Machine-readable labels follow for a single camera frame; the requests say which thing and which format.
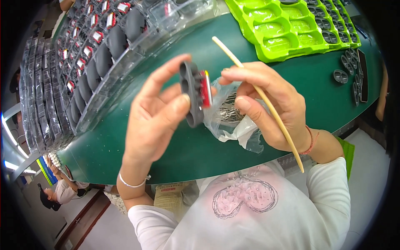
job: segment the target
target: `green table surface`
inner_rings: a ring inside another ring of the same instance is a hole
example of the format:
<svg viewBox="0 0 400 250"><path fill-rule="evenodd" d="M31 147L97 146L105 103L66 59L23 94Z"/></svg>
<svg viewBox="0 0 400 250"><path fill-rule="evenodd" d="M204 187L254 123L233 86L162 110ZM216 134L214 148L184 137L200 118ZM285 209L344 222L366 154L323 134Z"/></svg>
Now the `green table surface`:
<svg viewBox="0 0 400 250"><path fill-rule="evenodd" d="M233 63L211 40L217 36L241 62L257 61L254 45L241 34L236 20L225 14L208 21L162 52L154 63L144 70L124 91L123 97L114 104L93 131L80 136L64 150L57 153L60 162L71 170L74 180L115 184L124 153L124 141L130 103L137 93L138 84L157 67L170 58L191 53L193 62L200 69L207 69L210 78L220 76L223 68ZM353 77L347 84L333 79L333 71L344 70L340 56L344 51L314 54L269 64L290 82L306 99L306 121L312 128L329 132L341 128L361 114L379 96L382 81L382 59L374 41L360 36L368 68L368 102L354 104L352 97ZM174 76L166 86L178 81ZM218 141L203 125L192 129L186 121L181 122L164 155L154 162L147 184L181 182L225 174L268 162L288 154L268 146L264 139L261 154L246 151L237 141Z"/></svg>

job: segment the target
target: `hand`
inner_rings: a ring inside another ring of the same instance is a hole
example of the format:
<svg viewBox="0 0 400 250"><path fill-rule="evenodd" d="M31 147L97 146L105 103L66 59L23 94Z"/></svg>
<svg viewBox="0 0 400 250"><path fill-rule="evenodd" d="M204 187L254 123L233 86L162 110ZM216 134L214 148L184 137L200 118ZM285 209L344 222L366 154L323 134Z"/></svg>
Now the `hand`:
<svg viewBox="0 0 400 250"><path fill-rule="evenodd" d="M164 154L172 134L189 112L190 98L181 93L179 83L161 94L160 90L179 71L180 63L185 60L191 61L191 56L177 56L155 70L133 100L126 130L124 159L147 164Z"/></svg>
<svg viewBox="0 0 400 250"><path fill-rule="evenodd" d="M261 99L252 84L260 86L272 102L287 128L298 152L306 151L311 135L306 128L306 103L304 97L275 70L262 62L244 63L244 68L233 66L221 72L221 85L242 81L237 90L235 107L248 115L260 128L264 140L273 148L291 151L274 117L254 100Z"/></svg>
<svg viewBox="0 0 400 250"><path fill-rule="evenodd" d="M50 170L53 172L54 175L60 175L61 174L61 171L56 166L54 166L53 164L50 166Z"/></svg>

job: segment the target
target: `heart graphic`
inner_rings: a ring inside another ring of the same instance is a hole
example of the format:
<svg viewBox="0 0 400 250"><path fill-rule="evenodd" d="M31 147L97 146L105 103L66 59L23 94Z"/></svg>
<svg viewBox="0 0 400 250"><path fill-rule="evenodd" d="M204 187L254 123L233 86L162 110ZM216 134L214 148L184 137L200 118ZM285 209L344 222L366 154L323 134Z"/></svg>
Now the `heart graphic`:
<svg viewBox="0 0 400 250"><path fill-rule="evenodd" d="M212 209L220 219L236 216L243 205L257 213L268 212L278 202L278 193L269 183L248 178L218 191L212 199Z"/></svg>

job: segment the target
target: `silver bracelet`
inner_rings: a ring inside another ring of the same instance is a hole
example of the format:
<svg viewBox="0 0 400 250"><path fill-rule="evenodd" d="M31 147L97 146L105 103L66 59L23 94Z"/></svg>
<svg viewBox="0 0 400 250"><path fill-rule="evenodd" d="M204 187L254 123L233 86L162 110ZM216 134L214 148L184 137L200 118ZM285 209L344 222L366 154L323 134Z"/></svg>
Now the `silver bracelet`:
<svg viewBox="0 0 400 250"><path fill-rule="evenodd" d="M148 175L146 176L146 178L144 179L144 181L143 181L141 184L139 184L139 185L137 185L137 186L132 186L132 185L129 185L128 183L126 183L126 182L122 179L121 173L119 173L118 176L120 177L120 180L122 181L122 183L124 183L126 186L128 186L128 187L130 187L130 188L138 188L138 187L140 187L141 185L145 184L146 181L147 181L147 180L150 180L150 178L151 178L151 175L148 174Z"/></svg>

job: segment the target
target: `white shirt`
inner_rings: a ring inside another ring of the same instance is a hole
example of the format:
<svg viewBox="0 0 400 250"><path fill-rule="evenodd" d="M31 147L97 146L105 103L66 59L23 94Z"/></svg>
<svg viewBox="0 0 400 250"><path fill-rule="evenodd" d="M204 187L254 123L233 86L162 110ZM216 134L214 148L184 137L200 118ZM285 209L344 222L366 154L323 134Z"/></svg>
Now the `white shirt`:
<svg viewBox="0 0 400 250"><path fill-rule="evenodd" d="M86 182L75 182L78 188L85 189L89 186ZM77 194L65 180L59 180L57 182L56 189L54 191L57 194L57 202L60 204L66 204L72 200Z"/></svg>
<svg viewBox="0 0 400 250"><path fill-rule="evenodd" d="M317 164L306 185L310 198L271 168L255 166L210 182L179 224L147 205L128 216L142 250L340 249L350 226L345 159Z"/></svg>

